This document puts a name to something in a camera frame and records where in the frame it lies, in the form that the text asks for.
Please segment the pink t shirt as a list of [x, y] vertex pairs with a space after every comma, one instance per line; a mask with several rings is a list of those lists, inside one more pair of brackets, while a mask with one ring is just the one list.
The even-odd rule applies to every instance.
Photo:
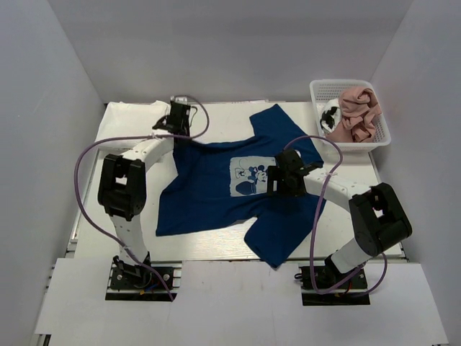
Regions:
[[354, 86], [339, 96], [341, 119], [327, 139], [337, 143], [371, 143], [376, 127], [373, 120], [382, 114], [374, 91]]

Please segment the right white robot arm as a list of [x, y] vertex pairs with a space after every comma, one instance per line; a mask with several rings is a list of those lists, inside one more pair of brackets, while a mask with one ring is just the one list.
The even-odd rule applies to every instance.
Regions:
[[413, 233], [394, 189], [384, 182], [368, 186], [328, 172], [320, 163], [305, 164], [298, 152], [287, 149], [269, 167], [270, 195], [317, 195], [350, 213], [354, 237], [325, 260], [326, 281], [340, 288], [352, 270], [382, 254]]

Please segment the blue t shirt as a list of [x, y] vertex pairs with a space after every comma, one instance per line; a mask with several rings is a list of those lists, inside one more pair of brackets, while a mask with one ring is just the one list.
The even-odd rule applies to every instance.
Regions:
[[318, 196], [267, 194], [268, 168], [293, 139], [306, 164], [323, 160], [289, 115], [274, 105], [249, 118], [254, 134], [235, 142], [193, 142], [174, 149], [177, 176], [161, 193], [157, 236], [218, 230], [256, 218], [243, 240], [270, 267], [279, 267], [313, 228], [325, 202]]

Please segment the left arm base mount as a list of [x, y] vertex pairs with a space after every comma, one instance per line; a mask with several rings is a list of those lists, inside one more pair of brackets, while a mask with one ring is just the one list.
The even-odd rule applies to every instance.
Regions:
[[[182, 276], [182, 264], [158, 263], [153, 268], [164, 280], [173, 298], [179, 291]], [[105, 294], [106, 301], [145, 301], [171, 303], [163, 284], [152, 272], [144, 278], [125, 274], [112, 264]]]

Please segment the white black printed t shirt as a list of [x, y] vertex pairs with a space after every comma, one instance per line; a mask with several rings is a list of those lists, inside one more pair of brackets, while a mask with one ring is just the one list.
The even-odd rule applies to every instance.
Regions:
[[331, 99], [325, 104], [321, 112], [320, 126], [328, 139], [342, 142], [342, 112], [338, 99]]

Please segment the white t shirt stack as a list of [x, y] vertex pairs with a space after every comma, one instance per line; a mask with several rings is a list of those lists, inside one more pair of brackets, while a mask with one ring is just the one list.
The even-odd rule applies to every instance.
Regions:
[[95, 141], [116, 138], [99, 144], [101, 149], [110, 152], [141, 152], [156, 144], [168, 153], [174, 147], [173, 138], [150, 139], [148, 136], [152, 134], [153, 126], [167, 115], [169, 108], [169, 104], [162, 101], [152, 104], [110, 102], [99, 124]]

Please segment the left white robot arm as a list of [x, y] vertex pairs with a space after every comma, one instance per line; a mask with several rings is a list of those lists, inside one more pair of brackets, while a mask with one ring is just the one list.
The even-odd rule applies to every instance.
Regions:
[[162, 156], [174, 150], [177, 139], [190, 135], [189, 115], [193, 108], [185, 96], [172, 97], [169, 114], [153, 126], [153, 137], [120, 155], [108, 154], [102, 165], [97, 195], [122, 242], [115, 265], [138, 288], [152, 279], [150, 254], [141, 229], [140, 214], [147, 200], [147, 172]]

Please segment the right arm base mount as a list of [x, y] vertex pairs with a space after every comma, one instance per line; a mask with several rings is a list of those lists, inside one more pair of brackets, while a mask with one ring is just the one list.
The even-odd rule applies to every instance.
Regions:
[[[347, 274], [336, 274], [325, 265], [314, 265], [314, 280], [318, 290], [327, 290], [331, 286], [343, 280]], [[328, 294], [319, 295], [314, 289], [310, 279], [310, 266], [308, 263], [300, 263], [294, 280], [300, 285], [303, 306], [369, 306], [370, 295], [364, 269], [361, 269], [354, 277], [349, 278], [338, 288]]]

